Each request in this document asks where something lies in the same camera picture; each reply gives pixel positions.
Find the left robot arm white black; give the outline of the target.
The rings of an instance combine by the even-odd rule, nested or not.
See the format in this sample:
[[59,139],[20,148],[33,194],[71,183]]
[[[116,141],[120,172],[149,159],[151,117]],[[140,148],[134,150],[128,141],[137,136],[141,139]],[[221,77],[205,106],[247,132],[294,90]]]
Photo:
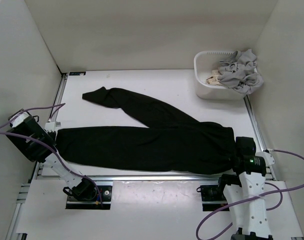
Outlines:
[[45,131],[35,118],[20,110],[8,118],[7,138],[31,162],[39,162],[52,169],[66,182],[63,192],[78,201],[101,202],[99,188],[93,180],[75,170],[63,160],[56,149],[54,131]]

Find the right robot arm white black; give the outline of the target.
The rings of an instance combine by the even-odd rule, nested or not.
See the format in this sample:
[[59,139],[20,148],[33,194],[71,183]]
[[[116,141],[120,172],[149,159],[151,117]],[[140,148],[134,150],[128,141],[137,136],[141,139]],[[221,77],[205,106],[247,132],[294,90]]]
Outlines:
[[256,152],[255,141],[250,137],[237,137],[235,157],[231,159],[235,174],[223,174],[216,193],[227,204],[205,217],[229,209],[235,233],[232,240],[271,240],[266,201],[263,197],[268,164],[274,163],[271,154]]

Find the black trousers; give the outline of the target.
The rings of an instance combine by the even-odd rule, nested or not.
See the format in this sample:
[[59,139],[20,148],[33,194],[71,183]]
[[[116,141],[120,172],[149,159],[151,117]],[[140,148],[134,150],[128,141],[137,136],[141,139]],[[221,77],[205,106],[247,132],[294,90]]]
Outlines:
[[236,157],[234,131],[201,122],[174,106],[122,88],[104,87],[83,100],[121,109],[142,123],[60,129],[56,147],[71,163],[118,170],[220,174]]

